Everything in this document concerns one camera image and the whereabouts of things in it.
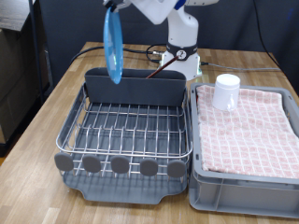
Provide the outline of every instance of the pink checkered towel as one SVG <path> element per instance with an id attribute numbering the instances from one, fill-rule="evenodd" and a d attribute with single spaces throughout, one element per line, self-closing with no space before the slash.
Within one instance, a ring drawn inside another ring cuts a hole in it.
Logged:
<path id="1" fill-rule="evenodd" d="M 230 113 L 212 106 L 214 87 L 197 92 L 203 170 L 299 178 L 299 139 L 280 94 L 240 90 Z"/>

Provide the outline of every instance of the dish rack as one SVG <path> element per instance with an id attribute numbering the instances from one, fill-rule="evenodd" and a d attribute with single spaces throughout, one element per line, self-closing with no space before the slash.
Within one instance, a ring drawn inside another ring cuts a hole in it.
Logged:
<path id="1" fill-rule="evenodd" d="M 181 106 L 166 106 L 92 103 L 90 91 L 82 85 L 57 137 L 65 184 L 87 200 L 117 203 L 156 204 L 185 190 L 192 154 L 187 92 Z"/>

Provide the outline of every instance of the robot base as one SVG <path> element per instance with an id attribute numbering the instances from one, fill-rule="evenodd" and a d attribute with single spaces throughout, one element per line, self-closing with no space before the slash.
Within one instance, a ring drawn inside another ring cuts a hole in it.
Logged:
<path id="1" fill-rule="evenodd" d="M 162 56 L 162 65 L 166 64 L 173 58 L 174 56 L 166 51 Z M 187 81 L 200 77 L 202 75 L 202 70 L 200 69 L 200 56 L 198 53 L 194 53 L 186 61 L 175 61 L 169 64 L 165 70 L 178 71 L 184 74 Z"/>

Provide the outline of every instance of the blue plastic plate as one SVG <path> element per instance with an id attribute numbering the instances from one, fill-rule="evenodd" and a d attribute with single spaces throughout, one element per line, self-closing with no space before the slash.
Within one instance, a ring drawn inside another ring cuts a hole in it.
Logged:
<path id="1" fill-rule="evenodd" d="M 107 10 L 104 25 L 104 49 L 107 71 L 114 83 L 121 81 L 123 68 L 121 20 L 118 12 Z"/>

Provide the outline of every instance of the white cup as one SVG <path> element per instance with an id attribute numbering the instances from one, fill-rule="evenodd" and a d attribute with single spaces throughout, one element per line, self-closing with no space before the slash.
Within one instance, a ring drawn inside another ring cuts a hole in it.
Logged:
<path id="1" fill-rule="evenodd" d="M 237 107 L 239 97 L 240 78 L 231 74 L 223 74 L 217 77 L 213 106 L 219 110 L 233 111 Z"/>

